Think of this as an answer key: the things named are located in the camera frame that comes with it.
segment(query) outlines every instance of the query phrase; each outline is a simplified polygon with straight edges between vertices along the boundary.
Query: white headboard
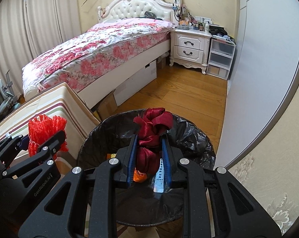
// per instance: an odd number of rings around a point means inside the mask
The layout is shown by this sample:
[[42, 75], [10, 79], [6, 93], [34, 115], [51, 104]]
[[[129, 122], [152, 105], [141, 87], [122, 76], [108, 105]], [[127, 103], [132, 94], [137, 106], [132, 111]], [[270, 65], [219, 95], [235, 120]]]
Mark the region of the white headboard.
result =
[[114, 0], [106, 7], [105, 14], [101, 6], [98, 7], [100, 22], [117, 18], [143, 17], [146, 11], [153, 12], [157, 18], [178, 24], [174, 17], [173, 4], [163, 0]]

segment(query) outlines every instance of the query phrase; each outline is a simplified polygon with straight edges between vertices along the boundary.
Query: curtain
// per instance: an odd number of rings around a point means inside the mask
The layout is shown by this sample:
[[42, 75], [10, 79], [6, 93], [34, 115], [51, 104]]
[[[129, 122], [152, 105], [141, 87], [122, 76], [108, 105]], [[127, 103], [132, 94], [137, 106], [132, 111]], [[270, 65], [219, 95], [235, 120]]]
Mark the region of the curtain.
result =
[[23, 94], [22, 68], [33, 60], [24, 12], [25, 0], [3, 0], [0, 4], [0, 79], [6, 83], [9, 70], [17, 97]]
[[62, 41], [81, 35], [77, 0], [55, 0]]
[[25, 19], [34, 58], [62, 43], [55, 0], [26, 0]]

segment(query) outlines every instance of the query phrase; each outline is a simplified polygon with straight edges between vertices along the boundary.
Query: drawer handle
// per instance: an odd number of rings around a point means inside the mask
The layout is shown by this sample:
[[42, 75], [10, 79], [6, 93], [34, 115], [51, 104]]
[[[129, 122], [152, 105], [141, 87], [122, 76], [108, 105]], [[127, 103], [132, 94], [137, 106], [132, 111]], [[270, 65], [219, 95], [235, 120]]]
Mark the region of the drawer handle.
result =
[[184, 51], [184, 54], [186, 54], [186, 55], [192, 55], [192, 52], [190, 52], [189, 54], [187, 54], [186, 51]]
[[184, 42], [185, 43], [185, 45], [187, 44], [187, 43], [190, 43], [192, 46], [193, 46], [193, 43], [192, 42], [190, 42], [190, 41], [186, 41], [186, 42]]

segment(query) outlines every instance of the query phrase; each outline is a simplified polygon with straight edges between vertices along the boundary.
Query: metal bolt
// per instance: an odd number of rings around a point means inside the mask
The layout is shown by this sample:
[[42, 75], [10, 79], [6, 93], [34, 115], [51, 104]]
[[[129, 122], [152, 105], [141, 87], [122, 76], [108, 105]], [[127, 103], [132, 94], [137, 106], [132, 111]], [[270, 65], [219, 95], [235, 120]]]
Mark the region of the metal bolt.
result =
[[180, 160], [180, 163], [181, 163], [182, 165], [187, 165], [187, 164], [189, 164], [189, 159], [187, 159], [187, 158], [182, 158], [182, 159]]
[[74, 174], [78, 174], [78, 173], [80, 173], [80, 172], [81, 172], [81, 167], [77, 166], [77, 167], [73, 168], [73, 169], [72, 169], [72, 172], [73, 172]]
[[109, 160], [109, 163], [110, 163], [111, 165], [116, 165], [118, 162], [119, 162], [119, 160], [118, 160], [117, 158], [111, 158], [111, 159]]
[[220, 174], [225, 174], [225, 173], [227, 172], [227, 170], [226, 170], [224, 167], [222, 167], [222, 166], [218, 167], [218, 168], [217, 168], [217, 171], [218, 171], [218, 173], [220, 173]]

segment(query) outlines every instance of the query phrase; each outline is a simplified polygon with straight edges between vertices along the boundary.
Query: floral bedspread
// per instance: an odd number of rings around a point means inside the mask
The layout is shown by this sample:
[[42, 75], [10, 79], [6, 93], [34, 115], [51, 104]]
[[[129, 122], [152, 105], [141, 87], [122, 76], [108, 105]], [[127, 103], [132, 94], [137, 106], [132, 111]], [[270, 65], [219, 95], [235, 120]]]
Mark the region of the floral bedspread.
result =
[[23, 68], [23, 89], [39, 90], [60, 82], [79, 92], [132, 57], [166, 39], [173, 24], [125, 19], [99, 23], [86, 33], [43, 53]]

